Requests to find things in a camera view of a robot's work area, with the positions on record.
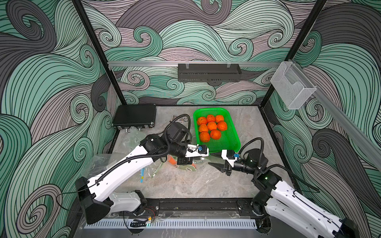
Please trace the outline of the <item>orange taken out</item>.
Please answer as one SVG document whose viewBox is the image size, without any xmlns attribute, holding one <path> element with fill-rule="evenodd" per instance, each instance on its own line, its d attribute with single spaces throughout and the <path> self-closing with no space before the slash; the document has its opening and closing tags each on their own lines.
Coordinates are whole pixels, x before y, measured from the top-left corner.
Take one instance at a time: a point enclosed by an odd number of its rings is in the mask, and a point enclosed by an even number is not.
<svg viewBox="0 0 381 238">
<path fill-rule="evenodd" d="M 214 115 L 208 115 L 206 117 L 207 119 L 207 122 L 210 123 L 210 122 L 215 122 L 215 116 Z"/>
<path fill-rule="evenodd" d="M 221 131 L 219 130 L 212 130 L 210 132 L 210 138 L 214 139 L 214 140 L 219 140 L 221 138 L 222 134 L 221 134 Z"/>
<path fill-rule="evenodd" d="M 209 131 L 217 130 L 217 124 L 216 122 L 209 122 L 207 124 L 207 128 Z"/>
<path fill-rule="evenodd" d="M 215 117 L 215 122 L 216 123 L 223 122 L 223 121 L 224 121 L 224 117 L 222 115 L 217 115 Z"/>
<path fill-rule="evenodd" d="M 199 127 L 198 127 L 198 132 L 202 133 L 202 132 L 209 132 L 209 128 L 206 124 L 201 124 Z"/>
<path fill-rule="evenodd" d="M 228 129 L 227 123 L 225 121 L 220 121 L 217 123 L 217 129 L 219 131 L 226 131 Z"/>
<path fill-rule="evenodd" d="M 196 122 L 198 126 L 207 125 L 208 123 L 207 118 L 205 117 L 199 117 Z"/>
<path fill-rule="evenodd" d="M 209 135 L 209 133 L 206 132 L 206 131 L 201 132 L 201 133 L 199 134 L 199 138 L 200 138 L 200 141 L 201 141 L 201 142 L 205 142 L 205 143 L 207 143 L 207 142 L 210 141 L 210 135 Z"/>
</svg>

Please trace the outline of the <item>blue-zip clear bag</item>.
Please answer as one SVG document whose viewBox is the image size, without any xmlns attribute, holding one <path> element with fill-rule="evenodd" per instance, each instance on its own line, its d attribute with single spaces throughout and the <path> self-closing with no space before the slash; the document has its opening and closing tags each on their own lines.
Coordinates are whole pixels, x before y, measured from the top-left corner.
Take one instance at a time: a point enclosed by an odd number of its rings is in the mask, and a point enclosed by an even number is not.
<svg viewBox="0 0 381 238">
<path fill-rule="evenodd" d="M 80 177 L 90 179 L 92 177 L 101 176 L 106 170 L 113 167 L 115 164 L 124 160 L 127 154 L 113 153 L 113 154 L 96 154 L 92 159 L 81 169 Z M 121 178 L 122 182 L 133 178 L 135 174 L 142 168 L 152 163 L 151 158 L 135 159 L 130 162 L 124 163 L 119 167 L 121 171 L 112 171 L 105 180 Z"/>
</svg>

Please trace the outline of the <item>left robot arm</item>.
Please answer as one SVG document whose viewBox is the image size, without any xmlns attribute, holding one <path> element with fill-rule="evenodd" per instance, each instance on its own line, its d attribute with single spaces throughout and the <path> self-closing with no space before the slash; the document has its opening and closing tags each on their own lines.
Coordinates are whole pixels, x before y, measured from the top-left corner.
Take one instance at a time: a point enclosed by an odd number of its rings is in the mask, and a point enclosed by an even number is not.
<svg viewBox="0 0 381 238">
<path fill-rule="evenodd" d="M 142 168 L 167 155 L 176 156 L 179 165 L 190 165 L 193 159 L 209 156 L 206 145 L 187 143 L 189 136 L 187 127 L 171 121 L 162 133 L 146 136 L 129 155 L 110 168 L 91 178 L 78 178 L 75 188 L 87 224 L 97 223 L 109 213 L 127 211 L 139 215 L 144 212 L 147 202 L 141 191 L 114 192 Z"/>
</svg>

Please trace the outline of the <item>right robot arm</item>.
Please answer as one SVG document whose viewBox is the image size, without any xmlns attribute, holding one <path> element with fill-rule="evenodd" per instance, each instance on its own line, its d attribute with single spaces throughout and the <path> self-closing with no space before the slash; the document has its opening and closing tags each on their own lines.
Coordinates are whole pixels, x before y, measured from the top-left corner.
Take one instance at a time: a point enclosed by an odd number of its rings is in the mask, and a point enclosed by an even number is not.
<svg viewBox="0 0 381 238">
<path fill-rule="evenodd" d="M 264 140 L 254 138 L 239 152 L 222 150 L 212 156 L 224 160 L 224 164 L 212 166 L 226 175 L 233 171 L 253 175 L 252 183 L 259 193 L 252 199 L 251 207 L 258 216 L 277 218 L 308 238 L 358 238 L 358 226 L 349 218 L 341 219 L 293 189 L 284 179 L 272 171 L 264 155 Z"/>
</svg>

